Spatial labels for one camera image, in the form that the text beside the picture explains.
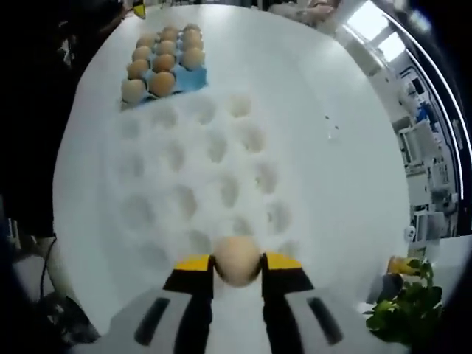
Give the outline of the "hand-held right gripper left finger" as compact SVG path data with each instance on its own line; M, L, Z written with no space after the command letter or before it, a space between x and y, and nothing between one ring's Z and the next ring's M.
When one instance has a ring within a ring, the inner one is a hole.
M179 261L164 284L125 306L112 320L116 353L204 353L212 324L215 259Z

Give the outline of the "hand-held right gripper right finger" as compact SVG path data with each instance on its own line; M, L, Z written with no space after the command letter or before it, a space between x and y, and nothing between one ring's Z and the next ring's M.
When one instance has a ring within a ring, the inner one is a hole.
M299 261L274 252L260 258L263 320L273 353L366 353L362 318L315 288Z

